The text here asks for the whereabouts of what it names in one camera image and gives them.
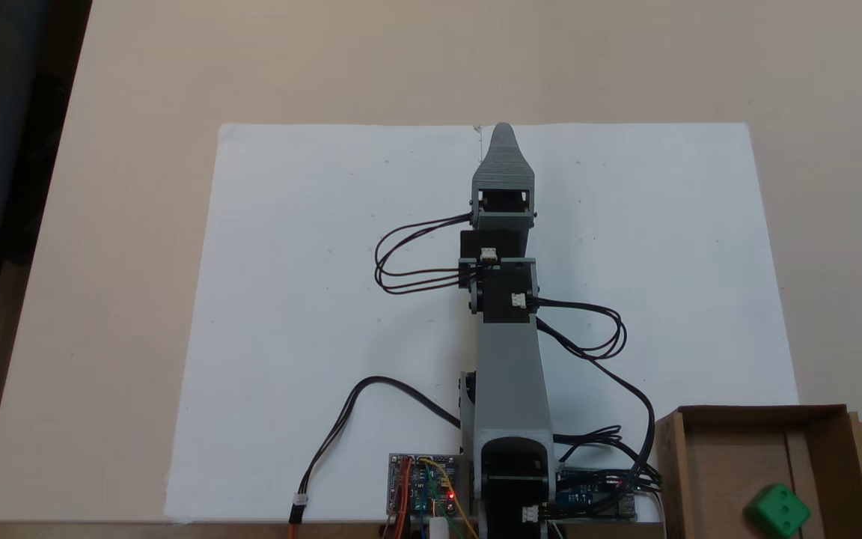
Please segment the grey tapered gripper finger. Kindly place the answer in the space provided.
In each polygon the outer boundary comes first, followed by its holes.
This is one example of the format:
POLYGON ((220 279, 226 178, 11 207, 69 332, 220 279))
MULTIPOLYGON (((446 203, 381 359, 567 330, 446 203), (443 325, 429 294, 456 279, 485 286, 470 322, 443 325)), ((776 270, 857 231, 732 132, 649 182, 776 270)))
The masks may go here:
POLYGON ((472 174, 473 191, 519 190, 533 191, 536 174, 524 157, 516 133, 508 123, 494 126, 488 151, 472 174))

